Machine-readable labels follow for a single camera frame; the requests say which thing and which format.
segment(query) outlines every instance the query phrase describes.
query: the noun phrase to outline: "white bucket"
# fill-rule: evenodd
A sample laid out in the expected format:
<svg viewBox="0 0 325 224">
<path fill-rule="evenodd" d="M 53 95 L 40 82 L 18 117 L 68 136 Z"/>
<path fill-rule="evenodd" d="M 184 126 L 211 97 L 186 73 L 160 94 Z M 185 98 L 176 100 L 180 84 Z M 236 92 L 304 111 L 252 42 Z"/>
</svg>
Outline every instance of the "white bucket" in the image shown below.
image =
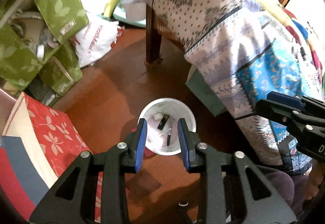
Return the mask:
<svg viewBox="0 0 325 224">
<path fill-rule="evenodd" d="M 172 127 L 172 131 L 174 133 L 177 133 L 177 126 L 175 126 L 175 121 L 177 122 L 178 119 L 180 118 L 185 118 L 189 131 L 193 131 L 193 132 L 196 131 L 196 122 L 192 111 L 189 109 L 187 105 L 185 105 L 183 102 L 179 100 L 176 100 L 174 98 L 159 98 L 155 101 L 152 101 L 143 109 L 139 119 L 144 118 L 148 121 L 156 113 L 167 114 L 174 118 L 173 127 Z M 150 126 L 152 125 L 148 122 L 148 131 L 153 129 L 150 128 Z M 150 140 L 147 137 L 146 147 L 150 151 L 153 151 L 154 153 L 160 155 L 174 155 L 174 154 L 179 154 L 181 152 L 178 137 L 174 142 L 171 142 L 169 146 L 157 145 L 155 144 L 155 141 L 150 142 Z"/>
</svg>

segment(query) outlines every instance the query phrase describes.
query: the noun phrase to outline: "blue gripper pad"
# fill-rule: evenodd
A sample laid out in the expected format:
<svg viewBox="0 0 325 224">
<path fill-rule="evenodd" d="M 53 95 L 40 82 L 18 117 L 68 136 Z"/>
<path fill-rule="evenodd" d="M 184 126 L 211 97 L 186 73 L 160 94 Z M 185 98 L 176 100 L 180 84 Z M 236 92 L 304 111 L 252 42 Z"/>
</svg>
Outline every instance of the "blue gripper pad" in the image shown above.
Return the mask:
<svg viewBox="0 0 325 224">
<path fill-rule="evenodd" d="M 187 128 L 187 124 L 184 118 L 180 118 L 177 122 L 177 131 L 178 131 L 178 140 L 179 145 L 181 147 L 181 153 L 183 158 L 183 164 L 188 172 L 191 165 L 190 165 L 190 152 L 189 147 L 186 142 L 185 135 L 189 132 L 189 129 Z"/>
<path fill-rule="evenodd" d="M 301 102 L 300 98 L 296 98 L 294 96 L 287 96 L 285 94 L 271 91 L 268 93 L 266 99 L 295 109 L 299 109 L 300 111 L 304 109 L 304 104 Z"/>
<path fill-rule="evenodd" d="M 136 128 L 135 134 L 136 135 L 140 134 L 138 146 L 135 151 L 135 166 L 134 166 L 135 171 L 138 172 L 142 165 L 143 153 L 144 153 L 144 148 L 146 145 L 146 138 L 147 138 L 147 121 L 145 119 L 139 120 L 139 124 Z"/>
</svg>

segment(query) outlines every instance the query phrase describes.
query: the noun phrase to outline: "red tile floor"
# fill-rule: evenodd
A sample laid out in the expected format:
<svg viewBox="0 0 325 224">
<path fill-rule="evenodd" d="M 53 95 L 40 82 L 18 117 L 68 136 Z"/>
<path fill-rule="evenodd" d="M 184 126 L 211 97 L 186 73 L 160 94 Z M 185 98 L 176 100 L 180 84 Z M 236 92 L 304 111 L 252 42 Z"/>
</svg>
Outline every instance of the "red tile floor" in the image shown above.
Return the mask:
<svg viewBox="0 0 325 224">
<path fill-rule="evenodd" d="M 214 117 L 186 87 L 191 65 L 183 53 L 163 39 L 161 54 L 161 65 L 147 68 L 145 30 L 126 29 L 108 55 L 83 69 L 82 80 L 54 108 L 66 112 L 89 148 L 100 153 L 123 141 L 148 103 L 173 97 L 193 111 L 202 141 L 220 151 L 251 154 L 230 115 Z M 126 187 L 135 223 L 178 223 L 173 206 L 188 200 L 195 207 L 199 199 L 199 175 L 188 174 L 179 155 L 145 158 L 140 173 L 126 175 Z"/>
</svg>

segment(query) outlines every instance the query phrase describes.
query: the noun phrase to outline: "silver screw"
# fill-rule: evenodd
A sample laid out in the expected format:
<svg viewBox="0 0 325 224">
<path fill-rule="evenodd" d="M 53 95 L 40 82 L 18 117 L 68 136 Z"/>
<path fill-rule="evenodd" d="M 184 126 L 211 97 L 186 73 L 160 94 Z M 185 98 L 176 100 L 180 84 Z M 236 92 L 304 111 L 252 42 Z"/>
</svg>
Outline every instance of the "silver screw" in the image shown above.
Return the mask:
<svg viewBox="0 0 325 224">
<path fill-rule="evenodd" d="M 188 204 L 189 203 L 186 202 L 186 201 L 181 201 L 181 202 L 178 203 L 178 205 L 181 206 L 181 207 L 186 207 Z"/>
<path fill-rule="evenodd" d="M 306 127 L 307 130 L 312 130 L 313 129 L 313 127 L 311 125 L 309 125 L 309 124 L 307 124 L 305 127 Z"/>
<path fill-rule="evenodd" d="M 199 149 L 204 150 L 208 147 L 208 145 L 205 142 L 200 142 L 200 143 L 198 143 L 198 147 L 199 147 Z"/>
<path fill-rule="evenodd" d="M 235 155 L 237 158 L 240 158 L 240 159 L 245 157 L 245 154 L 242 151 L 235 152 Z"/>
<path fill-rule="evenodd" d="M 90 155 L 90 152 L 88 152 L 87 150 L 83 151 L 83 152 L 80 154 L 80 156 L 81 156 L 82 158 L 87 158 L 89 155 Z"/>
<path fill-rule="evenodd" d="M 127 144 L 126 144 L 125 142 L 119 142 L 119 143 L 117 144 L 117 147 L 118 147 L 119 149 L 125 149 L 126 146 L 127 146 Z"/>
</svg>

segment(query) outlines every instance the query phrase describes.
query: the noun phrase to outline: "wooden table leg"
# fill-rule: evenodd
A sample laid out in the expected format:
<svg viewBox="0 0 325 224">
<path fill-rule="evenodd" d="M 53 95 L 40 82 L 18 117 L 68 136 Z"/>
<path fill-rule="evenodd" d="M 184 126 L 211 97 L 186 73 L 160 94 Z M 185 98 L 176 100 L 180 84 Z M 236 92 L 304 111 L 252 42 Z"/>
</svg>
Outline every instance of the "wooden table leg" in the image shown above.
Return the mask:
<svg viewBox="0 0 325 224">
<path fill-rule="evenodd" d="M 154 16 L 152 8 L 147 5 L 146 9 L 146 66 L 157 66 L 161 61 L 160 44 L 161 35 L 154 28 Z"/>
</svg>

